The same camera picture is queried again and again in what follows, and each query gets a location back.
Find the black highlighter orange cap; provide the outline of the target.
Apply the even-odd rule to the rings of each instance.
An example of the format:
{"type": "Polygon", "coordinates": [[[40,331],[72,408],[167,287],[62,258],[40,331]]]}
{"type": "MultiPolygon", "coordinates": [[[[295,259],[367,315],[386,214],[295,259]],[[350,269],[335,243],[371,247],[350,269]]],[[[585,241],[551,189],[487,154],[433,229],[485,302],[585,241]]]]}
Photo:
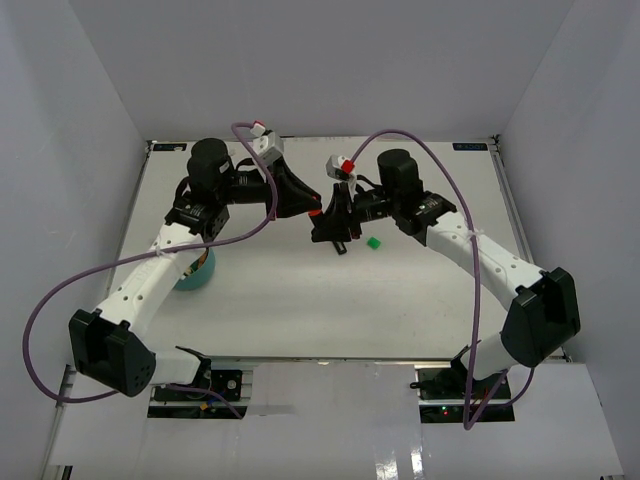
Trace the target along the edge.
{"type": "Polygon", "coordinates": [[[344,255],[347,253],[347,248],[343,242],[333,242],[332,245],[338,255],[344,255]]]}

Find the green translucent cap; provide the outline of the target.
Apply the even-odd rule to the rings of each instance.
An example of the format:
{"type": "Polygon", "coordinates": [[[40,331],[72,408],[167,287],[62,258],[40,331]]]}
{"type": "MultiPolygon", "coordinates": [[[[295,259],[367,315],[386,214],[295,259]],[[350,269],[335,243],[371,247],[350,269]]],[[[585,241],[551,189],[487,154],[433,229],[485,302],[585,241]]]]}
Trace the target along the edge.
{"type": "Polygon", "coordinates": [[[370,238],[367,240],[367,245],[368,245],[371,249],[376,250],[376,249],[378,249],[378,248],[380,247],[381,242],[380,242],[377,238],[375,238],[375,237],[370,237],[370,238]]]}

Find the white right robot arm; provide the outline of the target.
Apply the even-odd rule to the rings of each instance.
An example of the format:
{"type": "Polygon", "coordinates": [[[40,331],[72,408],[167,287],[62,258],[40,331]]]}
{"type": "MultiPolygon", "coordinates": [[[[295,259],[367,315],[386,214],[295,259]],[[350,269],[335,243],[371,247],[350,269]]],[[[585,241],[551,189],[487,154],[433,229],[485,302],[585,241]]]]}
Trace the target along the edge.
{"type": "Polygon", "coordinates": [[[545,271],[472,230],[452,202],[424,188],[408,151],[387,150],[377,166],[379,183],[364,189],[350,159],[329,158],[333,193],[311,238],[346,243],[360,237],[363,223],[390,217],[401,232],[479,278],[504,307],[506,319],[497,333],[451,361],[448,376],[459,396],[477,397],[488,379],[515,365],[536,367],[579,333],[575,282],[566,270],[545,271]]]}

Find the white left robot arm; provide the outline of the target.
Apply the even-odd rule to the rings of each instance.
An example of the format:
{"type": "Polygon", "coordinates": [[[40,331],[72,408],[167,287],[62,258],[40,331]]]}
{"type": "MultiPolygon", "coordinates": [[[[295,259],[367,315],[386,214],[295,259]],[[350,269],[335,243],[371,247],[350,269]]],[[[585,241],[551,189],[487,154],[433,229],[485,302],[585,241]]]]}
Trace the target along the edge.
{"type": "Polygon", "coordinates": [[[213,256],[210,242],[230,218],[231,204],[264,204],[270,217],[290,218],[321,207],[321,197],[295,176],[284,160],[283,140],[268,132],[251,143],[270,174],[264,179],[248,161],[234,164],[224,141],[196,142],[187,176],[172,207],[140,262],[117,289],[93,311],[78,310],[69,321],[76,370],[135,397],[151,383],[176,383],[188,398],[199,399],[211,387],[201,354],[186,347],[168,353],[143,342],[159,307],[188,269],[213,256]]]}

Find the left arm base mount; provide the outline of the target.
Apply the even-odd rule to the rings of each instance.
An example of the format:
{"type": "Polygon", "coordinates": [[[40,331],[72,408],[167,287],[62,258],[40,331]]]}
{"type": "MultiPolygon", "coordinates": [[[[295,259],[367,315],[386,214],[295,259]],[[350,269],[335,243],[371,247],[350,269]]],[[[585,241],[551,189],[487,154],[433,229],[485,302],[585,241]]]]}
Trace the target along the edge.
{"type": "Polygon", "coordinates": [[[147,417],[152,419],[240,420],[252,393],[251,371],[212,370],[205,373],[198,388],[206,393],[155,387],[147,417]]]}

